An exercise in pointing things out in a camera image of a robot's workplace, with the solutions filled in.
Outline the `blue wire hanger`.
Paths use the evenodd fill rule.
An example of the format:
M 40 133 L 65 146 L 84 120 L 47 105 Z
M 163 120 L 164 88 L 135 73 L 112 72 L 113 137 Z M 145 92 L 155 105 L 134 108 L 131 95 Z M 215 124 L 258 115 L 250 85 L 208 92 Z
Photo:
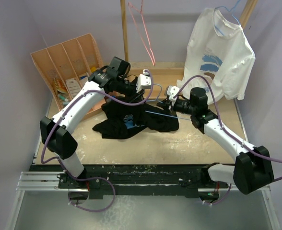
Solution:
M 162 101 L 159 99 L 160 95 L 162 93 L 162 86 L 160 84 L 154 83 L 154 86 L 158 86 L 160 88 L 159 93 L 157 94 L 157 96 L 154 99 L 148 99 L 146 102 L 158 102 L 158 103 L 162 103 Z M 166 114 L 162 114 L 162 113 L 157 113 L 157 112 L 153 112 L 153 111 L 148 111 L 145 110 L 146 113 L 150 113 L 153 115 L 160 115 L 160 116 L 165 116 L 165 117 L 170 117 L 170 118 L 175 118 L 175 119 L 184 119 L 184 120 L 190 120 L 189 118 L 184 118 L 184 117 L 179 117 L 179 116 L 175 116 L 175 115 L 166 115 Z

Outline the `black t-shirt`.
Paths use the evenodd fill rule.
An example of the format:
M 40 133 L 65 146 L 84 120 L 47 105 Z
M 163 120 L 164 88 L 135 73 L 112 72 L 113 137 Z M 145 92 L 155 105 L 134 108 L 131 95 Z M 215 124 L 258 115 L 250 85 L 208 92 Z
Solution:
M 173 132 L 179 129 L 175 118 L 153 115 L 145 110 L 171 115 L 170 112 L 144 103 L 138 106 L 127 106 L 111 100 L 102 105 L 106 120 L 96 124 L 92 130 L 105 139 L 128 139 L 144 129 L 158 132 Z

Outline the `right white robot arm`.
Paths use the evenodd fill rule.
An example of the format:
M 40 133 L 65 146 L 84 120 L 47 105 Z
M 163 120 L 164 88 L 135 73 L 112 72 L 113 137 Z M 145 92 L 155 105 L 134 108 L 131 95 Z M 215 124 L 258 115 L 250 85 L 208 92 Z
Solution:
M 179 88 L 168 86 L 166 99 L 158 106 L 172 112 L 190 115 L 193 126 L 202 134 L 218 143 L 235 161 L 234 165 L 212 163 L 202 168 L 201 183 L 213 187 L 217 182 L 234 184 L 247 195 L 274 181 L 269 151 L 264 146 L 256 147 L 231 131 L 217 114 L 208 108 L 204 89 L 193 88 L 189 99 L 176 96 Z

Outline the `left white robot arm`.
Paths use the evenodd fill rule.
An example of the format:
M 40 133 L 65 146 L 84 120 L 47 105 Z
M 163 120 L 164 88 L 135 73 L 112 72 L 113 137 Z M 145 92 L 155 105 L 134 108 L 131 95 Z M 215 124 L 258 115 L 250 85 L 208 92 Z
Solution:
M 49 150 L 55 154 L 69 182 L 76 188 L 86 183 L 86 169 L 79 160 L 76 149 L 77 141 L 72 134 L 85 115 L 103 98 L 125 106 L 139 106 L 146 99 L 137 101 L 146 89 L 153 90 L 153 77 L 148 69 L 144 69 L 133 82 L 126 79 L 130 63 L 113 57 L 108 66 L 103 66 L 88 75 L 87 82 L 79 93 L 52 118 L 43 117 L 40 121 L 43 152 Z

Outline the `white t-shirt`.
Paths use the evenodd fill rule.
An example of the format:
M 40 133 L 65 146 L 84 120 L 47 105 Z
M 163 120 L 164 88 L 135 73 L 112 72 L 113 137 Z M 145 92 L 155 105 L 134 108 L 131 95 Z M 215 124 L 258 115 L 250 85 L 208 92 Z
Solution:
M 206 8 L 192 30 L 184 65 L 184 77 L 176 82 L 189 98 L 194 87 L 203 88 L 208 104 L 221 98 L 243 100 L 256 57 L 242 27 L 220 36 L 213 26 L 214 8 Z

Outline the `blue hanger under white shirt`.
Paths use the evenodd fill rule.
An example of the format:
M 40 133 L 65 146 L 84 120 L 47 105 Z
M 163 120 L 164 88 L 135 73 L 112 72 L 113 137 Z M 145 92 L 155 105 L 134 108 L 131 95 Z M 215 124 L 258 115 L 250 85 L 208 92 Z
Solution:
M 227 7 L 220 5 L 213 10 L 213 26 L 220 36 L 230 36 L 234 33 L 241 23 L 235 15 L 236 8 L 241 0 L 236 0 L 233 6 Z

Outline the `wooden clothes rack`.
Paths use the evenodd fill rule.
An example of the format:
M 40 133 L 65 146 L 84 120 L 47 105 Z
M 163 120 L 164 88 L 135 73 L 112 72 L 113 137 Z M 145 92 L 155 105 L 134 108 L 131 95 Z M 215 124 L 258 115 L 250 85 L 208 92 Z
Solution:
M 247 0 L 244 9 L 242 10 L 242 13 L 239 18 L 239 22 L 244 29 L 246 24 L 248 23 L 256 5 L 258 3 L 258 0 Z M 143 43 L 143 46 L 145 47 L 145 50 L 147 54 L 149 55 L 149 58 L 151 60 L 150 64 L 153 65 L 154 70 L 154 77 L 157 78 L 158 83 L 163 83 L 166 85 L 167 83 L 175 83 L 177 78 L 180 77 L 180 74 L 184 73 L 183 67 L 174 67 L 176 63 L 174 62 L 156 62 L 155 55 L 152 49 L 151 41 L 149 39 L 148 30 L 146 28 L 146 24 L 144 21 L 143 16 L 143 0 L 141 0 L 141 8 L 140 10 L 135 8 L 134 5 L 132 5 L 130 2 L 126 3 L 125 0 L 120 0 L 120 9 L 121 9 L 121 22 L 122 22 L 122 33 L 123 33 L 123 46 L 124 46 L 124 57 L 125 60 L 129 61 L 129 46 L 128 46 L 128 29 L 127 29 L 127 17 L 126 17 L 126 8 L 128 6 L 129 13 L 131 15 L 131 18 L 134 22 L 134 25 L 136 27 L 136 30 L 139 34 L 139 37 L 141 39 L 141 42 Z M 143 23 L 143 29 L 146 35 L 147 43 L 144 41 L 142 33 L 140 32 L 139 26 L 135 20 L 132 8 L 135 9 L 135 11 L 140 15 L 141 21 Z

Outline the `white paper card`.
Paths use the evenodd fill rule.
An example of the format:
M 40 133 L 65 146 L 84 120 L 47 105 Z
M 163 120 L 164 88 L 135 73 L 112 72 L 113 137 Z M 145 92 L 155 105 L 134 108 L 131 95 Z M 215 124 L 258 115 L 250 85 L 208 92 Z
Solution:
M 66 80 L 66 85 L 72 98 L 74 98 L 81 91 L 81 87 L 75 78 Z

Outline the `pink desk organizer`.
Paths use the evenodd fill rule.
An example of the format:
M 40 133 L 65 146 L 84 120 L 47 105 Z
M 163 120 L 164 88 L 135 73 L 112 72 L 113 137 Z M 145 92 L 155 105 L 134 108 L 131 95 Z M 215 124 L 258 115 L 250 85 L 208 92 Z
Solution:
M 103 67 L 99 48 L 90 33 L 33 52 L 31 58 L 51 91 L 59 111 L 73 99 L 68 91 L 66 80 L 75 78 L 82 88 L 86 77 Z M 62 80 L 68 94 L 55 91 L 54 78 Z

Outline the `spiral notebook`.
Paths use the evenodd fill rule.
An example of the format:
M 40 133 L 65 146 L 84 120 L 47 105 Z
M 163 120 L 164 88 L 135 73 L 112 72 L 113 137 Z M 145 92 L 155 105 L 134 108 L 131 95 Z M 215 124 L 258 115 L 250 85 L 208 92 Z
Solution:
M 61 93 L 61 94 L 68 94 L 68 91 L 66 90 L 66 87 L 61 79 L 54 78 L 53 85 L 54 85 L 56 92 Z

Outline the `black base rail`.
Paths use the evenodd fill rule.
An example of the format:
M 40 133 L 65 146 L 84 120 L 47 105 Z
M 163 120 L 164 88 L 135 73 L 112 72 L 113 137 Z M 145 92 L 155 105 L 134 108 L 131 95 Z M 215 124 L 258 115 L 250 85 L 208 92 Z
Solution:
M 32 165 L 32 173 L 55 175 L 56 186 L 69 191 L 89 192 L 91 199 L 118 196 L 218 197 L 217 189 L 235 187 L 229 180 L 206 176 L 206 164 L 86 164 L 86 175 L 71 178 L 60 165 Z

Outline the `aluminium frame rail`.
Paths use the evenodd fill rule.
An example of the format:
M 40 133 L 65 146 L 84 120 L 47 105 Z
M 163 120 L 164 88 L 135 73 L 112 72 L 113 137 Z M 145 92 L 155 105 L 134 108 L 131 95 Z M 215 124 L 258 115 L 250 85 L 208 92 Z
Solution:
M 223 200 L 207 205 L 180 196 L 107 196 L 86 201 L 87 212 L 69 205 L 68 190 L 54 172 L 21 173 L 9 230 L 278 230 L 270 188 L 249 195 L 220 189 Z

